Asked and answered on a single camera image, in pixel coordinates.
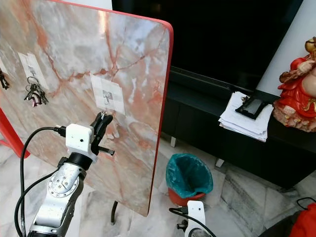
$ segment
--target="key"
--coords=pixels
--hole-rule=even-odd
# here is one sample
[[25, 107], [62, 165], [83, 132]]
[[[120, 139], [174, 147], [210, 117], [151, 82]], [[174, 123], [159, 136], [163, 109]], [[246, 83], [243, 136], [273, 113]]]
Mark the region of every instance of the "key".
[[39, 93], [39, 96], [41, 97], [41, 100], [44, 104], [47, 104], [48, 103], [48, 100], [45, 96], [45, 92], [40, 88], [40, 86], [38, 85], [37, 86], [37, 92]]
[[28, 100], [32, 100], [33, 101], [32, 102], [32, 106], [33, 107], [42, 104], [40, 96], [37, 93], [35, 93], [35, 92], [31, 95], [31, 97]]
[[1, 68], [0, 68], [0, 81], [1, 81], [2, 87], [7, 90], [9, 88], [9, 83], [6, 81], [3, 75], [3, 72], [1, 71]]
[[31, 84], [31, 87], [30, 87], [30, 91], [29, 93], [25, 96], [24, 100], [30, 100], [31, 99], [31, 96], [33, 95], [34, 91], [36, 91], [36, 84]]

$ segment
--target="red bucket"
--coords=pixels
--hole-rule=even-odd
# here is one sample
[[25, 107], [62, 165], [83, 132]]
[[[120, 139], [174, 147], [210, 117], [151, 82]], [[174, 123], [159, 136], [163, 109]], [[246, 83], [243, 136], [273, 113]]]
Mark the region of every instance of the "red bucket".
[[188, 201], [196, 201], [205, 196], [205, 193], [198, 193], [193, 197], [181, 198], [171, 188], [168, 188], [168, 192], [170, 200], [178, 206], [187, 206]]

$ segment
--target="keychain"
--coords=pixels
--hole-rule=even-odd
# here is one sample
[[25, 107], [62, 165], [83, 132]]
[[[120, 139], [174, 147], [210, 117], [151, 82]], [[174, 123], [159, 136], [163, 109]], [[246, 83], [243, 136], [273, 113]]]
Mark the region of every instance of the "keychain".
[[[30, 78], [34, 79], [36, 83], [31, 83]], [[28, 77], [27, 78], [28, 85], [25, 87], [28, 94], [24, 98], [24, 100], [32, 100], [32, 106], [35, 107], [37, 105], [41, 105], [44, 103], [45, 105], [48, 103], [47, 98], [45, 97], [45, 92], [41, 89], [39, 80], [36, 77]]]
[[1, 68], [0, 68], [0, 81], [1, 81], [2, 88], [7, 90], [9, 88], [9, 83], [4, 78], [4, 74], [3, 74], [2, 70], [1, 70]]

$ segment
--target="stack of paper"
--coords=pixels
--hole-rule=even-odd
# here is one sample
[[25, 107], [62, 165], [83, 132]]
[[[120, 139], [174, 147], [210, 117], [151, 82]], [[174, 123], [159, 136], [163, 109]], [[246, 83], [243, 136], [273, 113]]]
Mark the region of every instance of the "stack of paper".
[[273, 107], [272, 105], [267, 105], [256, 120], [248, 118], [235, 111], [242, 105], [241, 98], [245, 96], [245, 94], [238, 91], [232, 94], [226, 110], [219, 119], [220, 126], [265, 142], [268, 137], [268, 122]]

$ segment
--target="trash bin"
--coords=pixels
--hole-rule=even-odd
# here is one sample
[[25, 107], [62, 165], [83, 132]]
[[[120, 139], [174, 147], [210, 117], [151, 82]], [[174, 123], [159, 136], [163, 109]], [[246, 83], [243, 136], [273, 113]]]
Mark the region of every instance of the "trash bin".
[[171, 201], [181, 206], [213, 190], [210, 170], [192, 154], [174, 154], [170, 158], [166, 167], [166, 182]]

